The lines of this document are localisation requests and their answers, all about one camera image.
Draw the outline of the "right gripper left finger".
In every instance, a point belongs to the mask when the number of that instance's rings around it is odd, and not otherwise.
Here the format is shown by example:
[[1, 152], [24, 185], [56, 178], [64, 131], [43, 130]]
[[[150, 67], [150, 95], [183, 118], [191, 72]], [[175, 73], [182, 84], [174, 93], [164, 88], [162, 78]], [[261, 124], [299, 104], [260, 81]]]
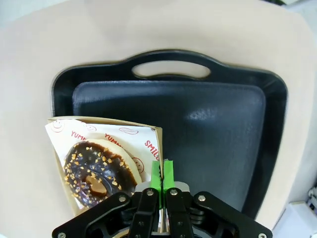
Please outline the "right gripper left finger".
[[117, 192], [55, 228], [53, 238], [153, 238], [163, 230], [160, 163], [133, 195]]

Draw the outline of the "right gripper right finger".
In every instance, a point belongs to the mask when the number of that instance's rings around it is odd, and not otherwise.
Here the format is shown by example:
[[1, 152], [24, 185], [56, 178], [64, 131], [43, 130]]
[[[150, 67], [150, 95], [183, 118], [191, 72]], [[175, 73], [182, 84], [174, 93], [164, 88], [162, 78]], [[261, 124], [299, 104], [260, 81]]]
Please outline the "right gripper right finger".
[[172, 238], [270, 238], [272, 231], [207, 191], [192, 195], [164, 161], [162, 191]]

